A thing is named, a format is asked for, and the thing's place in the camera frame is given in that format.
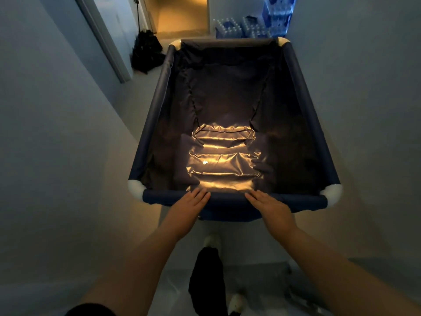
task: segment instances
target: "black pole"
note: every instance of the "black pole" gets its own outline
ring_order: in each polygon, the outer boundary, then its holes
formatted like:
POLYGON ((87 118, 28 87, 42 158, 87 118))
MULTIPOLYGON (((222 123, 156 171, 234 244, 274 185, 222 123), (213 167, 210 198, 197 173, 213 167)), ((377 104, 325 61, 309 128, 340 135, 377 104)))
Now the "black pole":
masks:
POLYGON ((134 3, 137 5, 137 27, 139 28, 139 33, 140 33, 140 20, 139 20, 139 0, 133 0, 134 3))

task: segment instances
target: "shoe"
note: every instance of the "shoe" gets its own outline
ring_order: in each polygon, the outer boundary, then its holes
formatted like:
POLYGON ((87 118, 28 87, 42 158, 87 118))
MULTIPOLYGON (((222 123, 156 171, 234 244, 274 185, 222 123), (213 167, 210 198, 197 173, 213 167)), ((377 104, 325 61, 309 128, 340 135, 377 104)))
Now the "shoe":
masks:
POLYGON ((228 305, 228 315, 232 313, 241 314, 247 307, 247 300, 241 294, 235 294, 228 305))
POLYGON ((219 258, 221 258, 222 254, 222 243, 221 238, 216 234, 210 234, 205 238, 203 242, 203 247, 212 247, 218 250, 219 258))

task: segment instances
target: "fabric liner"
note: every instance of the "fabric liner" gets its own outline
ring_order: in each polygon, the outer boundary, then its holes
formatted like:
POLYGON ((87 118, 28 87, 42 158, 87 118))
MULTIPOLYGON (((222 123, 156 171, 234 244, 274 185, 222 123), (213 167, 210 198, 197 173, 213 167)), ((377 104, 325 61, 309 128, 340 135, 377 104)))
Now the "fabric liner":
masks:
POLYGON ((153 190, 318 195, 327 181, 282 47, 183 43, 141 182, 153 190))

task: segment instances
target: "person's left arm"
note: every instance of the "person's left arm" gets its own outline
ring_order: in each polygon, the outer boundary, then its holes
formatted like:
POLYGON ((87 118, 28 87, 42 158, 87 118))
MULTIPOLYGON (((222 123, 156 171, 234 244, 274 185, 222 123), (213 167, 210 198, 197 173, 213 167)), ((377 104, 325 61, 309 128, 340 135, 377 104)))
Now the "person's left arm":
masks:
POLYGON ((104 305, 117 316, 146 316, 168 257, 177 241, 191 230, 210 196, 198 188, 185 194, 126 263, 104 276, 82 303, 104 305))

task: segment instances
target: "person's left hand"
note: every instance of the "person's left hand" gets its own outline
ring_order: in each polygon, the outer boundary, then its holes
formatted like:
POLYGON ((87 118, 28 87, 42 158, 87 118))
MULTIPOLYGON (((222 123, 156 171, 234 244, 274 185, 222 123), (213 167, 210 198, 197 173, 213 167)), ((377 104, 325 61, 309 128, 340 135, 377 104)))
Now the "person's left hand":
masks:
POLYGON ((187 192, 171 206, 160 228, 173 233, 177 240, 182 239, 192 229, 210 197, 211 193, 206 192, 206 189, 196 188, 187 192))

